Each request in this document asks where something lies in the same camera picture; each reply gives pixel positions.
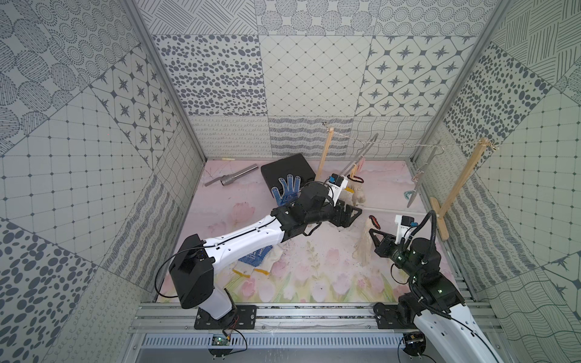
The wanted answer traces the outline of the grey clip hanger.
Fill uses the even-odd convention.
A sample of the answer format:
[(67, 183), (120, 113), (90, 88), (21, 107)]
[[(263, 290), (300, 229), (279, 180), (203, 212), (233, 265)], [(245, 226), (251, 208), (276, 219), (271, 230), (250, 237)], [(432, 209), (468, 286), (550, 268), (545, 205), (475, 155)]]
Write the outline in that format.
[[(375, 133), (373, 134), (373, 141), (376, 141), (378, 139), (379, 134)], [(366, 154), (372, 149), (373, 145), (371, 144), (365, 144), (363, 145), (360, 149), (358, 149), (356, 156), (354, 157), (353, 160), (351, 160), (344, 168), (343, 170), (340, 172), (341, 175), (345, 175), (347, 178), (349, 178), (349, 173), (353, 167), (354, 164), (358, 164), (358, 162), (364, 157), (366, 158)], [(411, 198), (409, 200), (406, 200), (406, 207), (410, 208), (412, 206), (412, 204), (414, 203), (414, 200), (416, 199), (416, 197), (419, 195), (419, 190), (420, 190), (420, 186), (422, 183), (422, 178), (423, 175), (425, 173), (425, 169), (430, 165), (431, 160), (434, 159), (434, 157), (436, 156), (440, 156), (442, 154), (444, 154), (445, 152), (445, 148), (432, 148), (432, 154), (430, 155), (430, 157), (428, 157), (428, 161), (425, 163), (424, 166), (422, 166), (417, 172), (416, 175), (413, 176), (411, 178), (410, 181), (404, 181), (404, 185), (407, 185), (408, 187), (411, 187), (412, 184), (413, 188), (410, 188), (409, 190), (405, 190), (402, 194), (401, 197), (404, 198), (404, 193), (406, 191), (414, 191), (414, 194), (411, 196)], [(371, 165), (371, 170), (370, 172), (382, 172), (383, 174), (387, 173), (389, 175), (389, 177), (395, 181), (395, 182), (401, 182), (402, 181), (402, 177), (404, 176), (410, 176), (410, 171), (409, 171), (409, 166), (408, 164), (404, 161), (404, 160), (384, 160), (384, 161), (370, 161), (369, 162)]]

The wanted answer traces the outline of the beige knit gloves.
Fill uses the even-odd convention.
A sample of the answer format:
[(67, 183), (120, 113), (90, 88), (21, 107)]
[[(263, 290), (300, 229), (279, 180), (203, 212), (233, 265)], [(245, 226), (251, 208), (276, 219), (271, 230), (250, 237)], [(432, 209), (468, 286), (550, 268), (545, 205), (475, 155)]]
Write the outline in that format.
[(374, 216), (369, 216), (362, 229), (359, 240), (356, 242), (352, 258), (361, 267), (366, 267), (372, 259), (372, 252), (375, 249), (372, 237), (369, 234), (370, 229), (380, 229), (377, 219)]

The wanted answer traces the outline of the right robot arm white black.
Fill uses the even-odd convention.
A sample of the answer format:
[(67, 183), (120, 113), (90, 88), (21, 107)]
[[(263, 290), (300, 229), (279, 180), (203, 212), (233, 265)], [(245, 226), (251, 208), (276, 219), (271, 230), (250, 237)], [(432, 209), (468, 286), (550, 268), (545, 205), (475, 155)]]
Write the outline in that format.
[(401, 216), (398, 234), (369, 229), (375, 253), (408, 275), (409, 292), (398, 298), (396, 317), (415, 326), (446, 362), (501, 362), (455, 284), (440, 271), (437, 213), (417, 224)]

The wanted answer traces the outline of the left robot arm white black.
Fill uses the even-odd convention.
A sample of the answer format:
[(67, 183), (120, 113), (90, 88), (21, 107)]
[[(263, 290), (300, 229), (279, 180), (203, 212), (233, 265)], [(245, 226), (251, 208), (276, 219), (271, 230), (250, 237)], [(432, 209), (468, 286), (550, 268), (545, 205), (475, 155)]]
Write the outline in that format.
[(327, 182), (308, 182), (292, 202), (274, 208), (253, 225), (205, 240), (193, 234), (158, 270), (169, 272), (176, 290), (174, 297), (183, 309), (196, 308), (227, 328), (236, 319), (238, 308), (229, 292), (215, 284), (216, 273), (256, 250), (300, 235), (309, 237), (308, 225), (319, 228), (330, 222), (340, 228), (350, 227), (362, 210), (340, 199), (347, 184), (337, 175)]

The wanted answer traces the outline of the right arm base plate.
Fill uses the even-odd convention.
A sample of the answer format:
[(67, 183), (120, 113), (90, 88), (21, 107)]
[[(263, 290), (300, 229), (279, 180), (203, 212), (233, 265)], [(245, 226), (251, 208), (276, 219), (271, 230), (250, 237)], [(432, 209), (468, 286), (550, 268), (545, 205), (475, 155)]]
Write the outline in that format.
[(405, 304), (384, 304), (377, 302), (373, 305), (375, 321), (378, 329), (415, 329), (413, 311)]

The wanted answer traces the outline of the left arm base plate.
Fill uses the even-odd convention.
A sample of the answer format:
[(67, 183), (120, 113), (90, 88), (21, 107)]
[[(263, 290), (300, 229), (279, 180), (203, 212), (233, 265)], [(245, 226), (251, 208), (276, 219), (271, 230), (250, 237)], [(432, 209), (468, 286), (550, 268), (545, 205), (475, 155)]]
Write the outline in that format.
[(256, 305), (235, 306), (221, 319), (214, 319), (208, 312), (199, 309), (195, 319), (195, 330), (253, 330), (257, 319)]

